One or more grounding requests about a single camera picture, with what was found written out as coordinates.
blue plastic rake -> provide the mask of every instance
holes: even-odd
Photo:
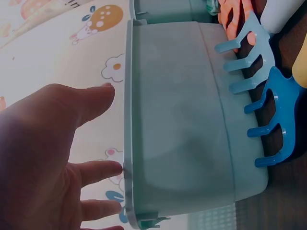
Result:
[[[215,47],[215,51],[222,53],[235,48],[240,48],[242,40],[250,31],[255,34],[256,44],[248,56],[239,60],[226,62],[224,64],[224,69],[225,71],[233,71],[248,68],[259,57],[259,55],[262,56],[263,65],[251,78],[231,84],[229,90],[232,93],[240,93],[255,89],[260,83],[267,80],[270,69],[275,66],[274,55],[269,44],[270,34],[259,23],[254,12],[250,13],[248,20],[244,23],[237,38],[218,44]]]
[[[248,114],[262,108],[266,103],[268,90],[271,90],[273,93],[276,112],[267,126],[249,129],[248,136],[252,138],[267,135],[280,124],[283,135],[283,147],[274,156],[256,159],[256,167],[281,163],[292,154],[295,147],[296,105],[306,89],[300,86],[293,76],[287,79],[276,67],[272,67],[261,99],[245,106],[244,112]]]

cartoon bunny print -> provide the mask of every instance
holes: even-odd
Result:
[[[82,18],[82,21],[88,21],[86,25],[77,33],[70,36],[74,40],[73,45],[81,40],[88,38],[98,32],[108,30],[116,26],[123,19],[123,10],[117,5],[106,5],[96,10],[95,6],[90,8],[92,15],[88,14]]]

plastic toy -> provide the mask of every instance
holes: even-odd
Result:
[[[218,13],[219,23],[223,25],[228,40],[233,40],[236,38],[238,24],[239,24],[240,4],[243,5],[245,20],[249,18],[250,12],[254,12],[253,6],[250,0],[219,0],[219,2],[221,4],[220,13]],[[230,24],[227,26],[231,10],[233,11],[233,18]],[[255,45],[256,38],[253,33],[248,34],[248,43],[250,43],[253,46]]]
[[[307,88],[306,58],[307,36],[293,65],[293,76],[287,79],[276,67],[272,67],[261,99],[244,108],[245,113],[251,113],[256,109],[262,108],[265,105],[267,91],[271,90],[276,104],[276,112],[267,126],[249,129],[248,136],[259,137],[267,135],[271,133],[278,124],[280,124],[282,128],[282,149],[274,156],[256,159],[255,165],[257,167],[281,163],[287,159],[294,150],[296,104]]]
[[[248,20],[245,22],[237,38],[216,46],[215,50],[221,53],[226,50],[240,48],[241,41],[250,31],[253,31],[256,36],[256,45],[252,48],[248,56],[234,62],[225,63],[224,69],[226,71],[233,71],[236,69],[248,68],[253,64],[259,55],[262,56],[263,66],[251,78],[230,85],[229,89],[231,92],[240,93],[243,91],[252,90],[255,89],[260,83],[267,80],[271,67],[275,66],[275,60],[269,44],[269,39],[273,36],[272,33],[279,32],[283,28],[288,19],[303,2],[303,0],[268,1],[267,5],[265,6],[264,13],[260,19],[262,25],[259,23],[254,12],[251,11]],[[276,7],[278,7],[282,12],[279,12],[277,14],[278,16],[272,17],[272,15],[275,14],[270,12],[276,11]]]
[[[232,93],[240,93],[255,89],[260,83],[267,80],[271,67],[275,66],[274,54],[269,44],[270,35],[260,25],[254,12],[250,13],[248,20],[243,25],[242,30],[236,39],[218,44],[215,47],[215,50],[218,53],[222,53],[234,48],[240,48],[242,40],[251,30],[254,32],[257,40],[255,46],[252,48],[246,58],[226,62],[224,64],[224,69],[226,71],[233,71],[248,68],[253,64],[259,55],[262,56],[263,65],[251,78],[231,84],[229,86],[229,90]]]
[[[305,0],[267,0],[261,25],[271,34],[279,33]]]

wooden floor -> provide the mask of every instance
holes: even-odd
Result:
[[[252,0],[260,18],[266,0]],[[307,1],[290,19],[284,29],[270,41],[276,66],[285,76],[291,68],[307,32]],[[244,41],[238,53],[246,57],[251,46]],[[262,65],[259,59],[251,68],[243,70],[246,78]],[[263,85],[250,91],[253,101],[261,96]],[[275,112],[271,97],[268,105],[256,112],[259,126],[268,124]],[[277,153],[283,144],[280,128],[262,138],[266,156]],[[236,203],[238,230],[307,230],[307,95],[298,109],[297,147],[292,161],[269,167],[267,189],[254,197]]]

white flower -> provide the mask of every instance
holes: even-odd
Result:
[[[112,79],[114,82],[121,82],[125,77],[125,54],[118,57],[111,57],[106,61],[106,67],[101,71],[105,79]]]

